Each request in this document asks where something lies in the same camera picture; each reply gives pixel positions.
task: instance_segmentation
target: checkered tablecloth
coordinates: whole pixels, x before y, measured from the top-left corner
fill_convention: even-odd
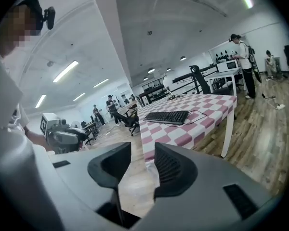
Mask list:
[[[172,101],[167,101],[167,98],[138,110],[141,140],[146,162],[154,159],[155,142],[191,149],[236,107],[236,96],[188,94]],[[180,110],[193,111],[184,122],[191,124],[175,127],[175,125],[171,124],[143,121],[144,117],[150,112]]]

